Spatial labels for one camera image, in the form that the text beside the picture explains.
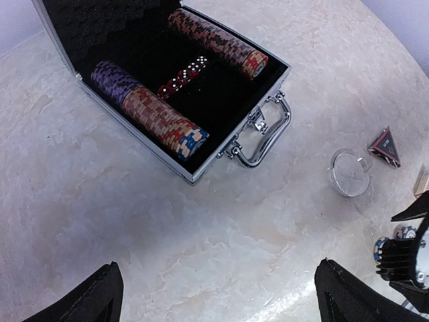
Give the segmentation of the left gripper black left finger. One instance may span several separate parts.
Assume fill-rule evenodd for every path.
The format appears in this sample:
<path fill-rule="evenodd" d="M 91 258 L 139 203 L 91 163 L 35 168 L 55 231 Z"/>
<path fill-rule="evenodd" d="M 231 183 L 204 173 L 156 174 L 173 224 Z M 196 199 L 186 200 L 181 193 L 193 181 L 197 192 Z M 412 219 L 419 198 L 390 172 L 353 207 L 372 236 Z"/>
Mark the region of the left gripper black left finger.
<path fill-rule="evenodd" d="M 111 262 L 26 321 L 119 321 L 122 302 L 123 278 L 118 263 Z"/>

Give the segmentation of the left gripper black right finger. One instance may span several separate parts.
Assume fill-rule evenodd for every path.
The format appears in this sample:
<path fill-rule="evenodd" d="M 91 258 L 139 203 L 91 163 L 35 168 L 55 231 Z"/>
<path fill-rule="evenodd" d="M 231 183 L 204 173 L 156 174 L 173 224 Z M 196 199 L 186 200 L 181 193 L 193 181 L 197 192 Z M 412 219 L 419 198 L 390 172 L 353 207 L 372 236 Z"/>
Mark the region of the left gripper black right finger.
<path fill-rule="evenodd" d="M 385 298 L 334 260 L 323 259 L 314 283 L 322 321 L 426 321 Z"/>

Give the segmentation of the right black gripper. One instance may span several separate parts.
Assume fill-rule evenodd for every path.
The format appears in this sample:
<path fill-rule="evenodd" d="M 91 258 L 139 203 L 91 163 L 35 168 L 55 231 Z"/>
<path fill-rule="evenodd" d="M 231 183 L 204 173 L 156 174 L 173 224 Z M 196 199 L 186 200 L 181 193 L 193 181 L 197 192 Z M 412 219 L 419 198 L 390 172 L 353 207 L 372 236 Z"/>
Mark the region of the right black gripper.
<path fill-rule="evenodd" d="M 416 309 L 428 308 L 428 191 L 423 193 L 405 211 L 393 216 L 392 221 L 422 218 L 411 246 L 411 282 L 390 282 Z"/>

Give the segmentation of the blue white poker chip stack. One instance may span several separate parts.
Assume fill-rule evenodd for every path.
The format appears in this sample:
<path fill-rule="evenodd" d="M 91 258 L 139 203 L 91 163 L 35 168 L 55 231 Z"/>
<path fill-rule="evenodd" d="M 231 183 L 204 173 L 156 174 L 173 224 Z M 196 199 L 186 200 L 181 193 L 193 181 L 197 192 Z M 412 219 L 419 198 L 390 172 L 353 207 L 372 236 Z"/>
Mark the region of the blue white poker chip stack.
<path fill-rule="evenodd" d="M 414 239 L 418 229 L 413 225 L 399 224 L 395 227 L 391 237 L 382 236 L 374 245 L 373 258 L 376 264 L 380 264 L 384 255 L 388 254 L 390 249 L 394 247 L 394 241 L 403 239 Z"/>

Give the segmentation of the aluminium poker chip case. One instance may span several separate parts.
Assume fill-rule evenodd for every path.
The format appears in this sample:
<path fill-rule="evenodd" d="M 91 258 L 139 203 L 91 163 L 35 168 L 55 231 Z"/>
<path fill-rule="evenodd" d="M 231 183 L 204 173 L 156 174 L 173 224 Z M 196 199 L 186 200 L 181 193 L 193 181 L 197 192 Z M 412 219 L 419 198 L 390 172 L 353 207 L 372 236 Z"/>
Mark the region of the aluminium poker chip case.
<path fill-rule="evenodd" d="M 35 1 L 82 88 L 190 184 L 258 166 L 289 126 L 290 67 L 181 1 Z"/>

